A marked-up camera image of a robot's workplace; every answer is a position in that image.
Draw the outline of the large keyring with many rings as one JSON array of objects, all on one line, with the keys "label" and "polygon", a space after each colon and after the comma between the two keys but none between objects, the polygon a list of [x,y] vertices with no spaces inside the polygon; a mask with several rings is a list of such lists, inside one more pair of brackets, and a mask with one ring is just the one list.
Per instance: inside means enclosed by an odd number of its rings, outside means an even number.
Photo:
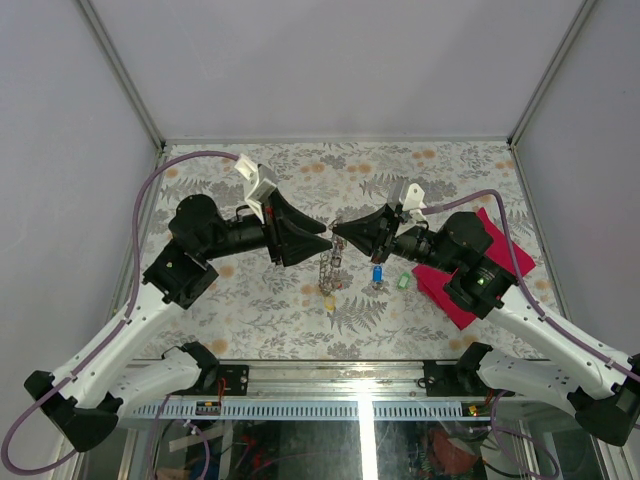
[{"label": "large keyring with many rings", "polygon": [[328,313],[333,313],[336,308],[335,292],[342,288],[340,269],[347,241],[333,232],[335,226],[341,223],[341,216],[334,219],[329,225],[331,231],[331,249],[320,255],[318,289],[323,298],[323,306]]}]

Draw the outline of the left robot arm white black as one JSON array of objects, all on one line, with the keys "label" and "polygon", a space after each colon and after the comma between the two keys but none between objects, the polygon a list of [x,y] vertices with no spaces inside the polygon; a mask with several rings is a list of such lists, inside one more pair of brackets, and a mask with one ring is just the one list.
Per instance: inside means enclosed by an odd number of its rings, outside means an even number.
[{"label": "left robot arm white black", "polygon": [[191,307],[218,277],[211,260],[267,249],[273,263],[297,265],[331,247],[325,225],[291,206],[278,190],[260,214],[223,218],[204,194],[182,200],[169,223],[170,242],[142,275],[124,307],[72,360],[25,381],[41,411],[78,452],[102,443],[120,420],[156,398],[208,394],[220,378],[219,361],[197,341],[171,348],[135,374],[130,361],[167,322]]}]

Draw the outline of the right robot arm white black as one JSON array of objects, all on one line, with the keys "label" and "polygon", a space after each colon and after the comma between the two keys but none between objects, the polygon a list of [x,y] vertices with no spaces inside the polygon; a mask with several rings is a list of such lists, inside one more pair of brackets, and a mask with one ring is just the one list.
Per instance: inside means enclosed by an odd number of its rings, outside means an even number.
[{"label": "right robot arm white black", "polygon": [[332,231],[381,264],[390,255],[450,274],[443,290],[461,310],[504,328],[534,347],[550,365],[512,358],[490,346],[465,353],[456,369],[467,394],[484,388],[518,393],[571,415],[589,434],[623,446],[639,419],[639,358],[605,345],[547,312],[519,278],[489,258],[493,243],[473,212],[456,212],[436,232],[424,223],[405,232],[398,210],[384,206]]}]

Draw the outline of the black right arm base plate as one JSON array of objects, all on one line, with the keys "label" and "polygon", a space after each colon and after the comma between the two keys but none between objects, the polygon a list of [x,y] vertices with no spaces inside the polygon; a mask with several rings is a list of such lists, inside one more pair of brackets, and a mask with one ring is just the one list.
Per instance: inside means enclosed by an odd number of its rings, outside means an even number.
[{"label": "black right arm base plate", "polygon": [[467,395],[467,390],[458,379],[454,361],[424,360],[423,383],[428,397],[459,397]]}]

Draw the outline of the green key tag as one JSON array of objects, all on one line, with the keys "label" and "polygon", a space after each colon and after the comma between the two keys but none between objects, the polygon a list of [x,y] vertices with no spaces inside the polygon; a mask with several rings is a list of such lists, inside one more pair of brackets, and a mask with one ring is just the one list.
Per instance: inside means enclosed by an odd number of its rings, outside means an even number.
[{"label": "green key tag", "polygon": [[410,279],[411,276],[407,272],[403,272],[397,281],[397,288],[399,290],[406,290],[409,287]]}]

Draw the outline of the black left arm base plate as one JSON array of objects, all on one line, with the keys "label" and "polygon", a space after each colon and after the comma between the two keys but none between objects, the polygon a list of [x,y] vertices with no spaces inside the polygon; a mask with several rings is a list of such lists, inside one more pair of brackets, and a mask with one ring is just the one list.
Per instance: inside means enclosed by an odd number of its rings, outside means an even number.
[{"label": "black left arm base plate", "polygon": [[219,397],[246,396],[250,367],[246,364],[223,364],[216,372],[214,391]]}]

